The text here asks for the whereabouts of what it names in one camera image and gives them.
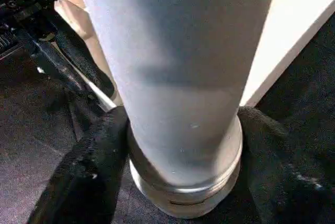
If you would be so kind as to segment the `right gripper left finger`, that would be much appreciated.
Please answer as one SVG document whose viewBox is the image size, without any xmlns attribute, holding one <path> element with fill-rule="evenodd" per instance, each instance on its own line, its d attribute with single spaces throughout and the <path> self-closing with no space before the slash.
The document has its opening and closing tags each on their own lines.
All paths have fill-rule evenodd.
<svg viewBox="0 0 335 224">
<path fill-rule="evenodd" d="M 111 223 L 128 154 L 122 106 L 100 117 L 62 158 L 28 223 Z"/>
</svg>

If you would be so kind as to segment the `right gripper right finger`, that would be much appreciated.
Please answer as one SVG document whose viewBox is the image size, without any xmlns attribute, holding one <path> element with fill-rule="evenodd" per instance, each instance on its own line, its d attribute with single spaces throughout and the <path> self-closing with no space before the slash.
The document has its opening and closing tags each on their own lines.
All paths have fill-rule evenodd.
<svg viewBox="0 0 335 224">
<path fill-rule="evenodd" d="M 240 107 L 241 164 L 262 223 L 334 223 L 334 187 L 282 124 Z"/>
</svg>

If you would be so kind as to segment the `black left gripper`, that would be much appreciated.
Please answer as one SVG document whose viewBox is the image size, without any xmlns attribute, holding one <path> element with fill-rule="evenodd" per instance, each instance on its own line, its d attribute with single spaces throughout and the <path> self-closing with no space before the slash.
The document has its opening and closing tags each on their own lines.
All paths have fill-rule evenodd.
<svg viewBox="0 0 335 224">
<path fill-rule="evenodd" d="M 67 23 L 53 23 L 55 30 L 44 38 L 34 28 L 19 29 L 19 42 L 11 33 L 16 21 L 26 19 L 54 1 L 57 0 L 1 0 L 1 58 L 16 51 L 20 42 L 38 67 L 74 93 L 95 97 L 88 80 L 112 97 L 115 89 L 110 78 L 95 63 L 85 41 Z"/>
</svg>

